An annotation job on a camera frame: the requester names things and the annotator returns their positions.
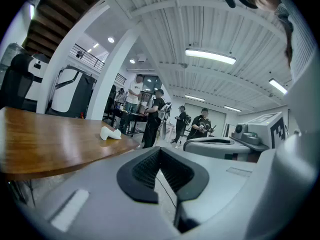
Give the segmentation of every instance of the wooden staircase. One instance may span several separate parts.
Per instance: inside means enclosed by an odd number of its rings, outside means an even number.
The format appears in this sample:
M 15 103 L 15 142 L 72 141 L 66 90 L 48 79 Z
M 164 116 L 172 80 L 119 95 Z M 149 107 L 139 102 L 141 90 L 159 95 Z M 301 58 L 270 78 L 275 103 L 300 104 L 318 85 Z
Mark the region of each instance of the wooden staircase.
M 41 0 L 34 11 L 23 47 L 49 59 L 69 30 L 99 0 Z

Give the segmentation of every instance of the floor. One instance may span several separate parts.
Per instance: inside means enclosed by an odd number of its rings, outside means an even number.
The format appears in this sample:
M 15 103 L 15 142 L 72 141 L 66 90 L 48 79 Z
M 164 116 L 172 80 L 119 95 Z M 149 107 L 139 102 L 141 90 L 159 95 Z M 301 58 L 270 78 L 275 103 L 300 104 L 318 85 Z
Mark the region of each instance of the floor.
M 138 125 L 138 128 L 140 130 L 144 130 L 145 126 L 146 126 L 146 123 L 140 123 Z M 175 136 L 176 136 L 176 133 L 172 132 L 171 139 L 173 139 Z M 140 143 L 137 149 L 142 149 L 143 147 L 143 143 L 141 144 L 142 138 L 143 138 L 143 133 L 136 134 L 133 136 L 133 139 Z M 180 138 L 181 144 L 180 143 L 170 144 L 171 139 L 167 143 L 166 139 L 163 139 L 162 136 L 158 136 L 154 146 L 176 148 L 176 149 L 182 150 L 183 145 L 187 140 L 187 137 L 184 136 Z M 69 177 L 72 177 L 72 175 L 74 175 L 75 173 L 77 172 L 70 172 L 70 173 L 52 176 L 52 177 L 33 179 L 32 187 L 33 187 L 33 196 L 35 200 L 35 205 L 37 205 L 37 203 L 39 203 L 46 195 L 48 195 L 51 190 L 53 190 L 59 184 L 63 183 Z M 24 192 L 24 196 L 26 197 L 28 206 L 31 208 L 34 208 L 30 190 L 25 185 L 23 185 L 22 191 Z M 158 193 L 159 205 L 161 207 L 161 211 L 163 215 L 168 220 L 173 222 L 175 218 L 175 212 L 176 212 L 177 197 L 175 193 L 172 191 L 172 189 L 170 188 L 168 182 L 166 181 L 161 171 L 159 171 L 156 176 L 154 191 Z

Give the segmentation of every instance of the recessed light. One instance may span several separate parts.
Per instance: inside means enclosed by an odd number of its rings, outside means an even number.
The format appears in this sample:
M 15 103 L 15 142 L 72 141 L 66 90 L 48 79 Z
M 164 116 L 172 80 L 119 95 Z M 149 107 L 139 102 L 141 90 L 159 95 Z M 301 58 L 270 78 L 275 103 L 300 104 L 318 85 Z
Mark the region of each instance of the recessed light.
M 230 57 L 230 56 L 226 56 L 226 55 L 222 55 L 214 52 L 203 51 L 203 50 L 185 49 L 185 55 L 216 60 L 216 61 L 231 64 L 231 65 L 235 64 L 236 62 L 236 58 L 234 57 Z
M 30 19 L 32 20 L 32 18 L 35 15 L 35 6 L 33 4 L 30 4 Z
M 274 80 L 273 78 L 269 80 L 269 84 L 273 85 L 275 88 L 277 88 L 280 92 L 282 92 L 283 94 L 287 93 L 287 90 L 281 86 L 280 83 L 278 83 L 276 80 Z
M 189 96 L 189 95 L 184 95 L 184 97 L 189 98 L 189 99 L 194 99 L 197 101 L 202 101 L 202 102 L 205 101 L 205 99 L 203 99 L 203 98 L 197 98 L 197 97 L 193 97 L 193 96 Z
M 233 110 L 233 111 L 237 111 L 237 112 L 241 112 L 240 109 L 236 109 L 234 107 L 230 107 L 230 106 L 224 106 L 225 109 L 228 109 L 228 110 Z

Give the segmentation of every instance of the man in white shirt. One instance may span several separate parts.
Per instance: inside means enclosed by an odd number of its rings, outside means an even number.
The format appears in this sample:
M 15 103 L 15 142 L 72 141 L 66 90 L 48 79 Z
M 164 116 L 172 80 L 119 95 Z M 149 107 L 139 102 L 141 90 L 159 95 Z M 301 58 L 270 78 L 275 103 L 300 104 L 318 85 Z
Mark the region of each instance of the man in white shirt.
M 144 85 L 143 80 L 143 75 L 138 74 L 135 80 L 131 82 L 124 108 L 126 111 L 133 113 L 137 112 L 137 107 L 139 104 L 138 97 L 141 96 L 140 92 L 142 91 L 142 87 Z

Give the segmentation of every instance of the wooden table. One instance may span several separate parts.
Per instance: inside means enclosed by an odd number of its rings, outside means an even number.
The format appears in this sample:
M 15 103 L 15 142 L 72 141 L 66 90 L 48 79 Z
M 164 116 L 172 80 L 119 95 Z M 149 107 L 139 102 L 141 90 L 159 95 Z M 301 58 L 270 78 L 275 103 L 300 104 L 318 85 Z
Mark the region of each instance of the wooden table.
M 30 180 L 79 170 L 121 155 L 139 143 L 100 138 L 101 120 L 38 114 L 4 107 L 0 110 L 0 172 L 8 181 Z

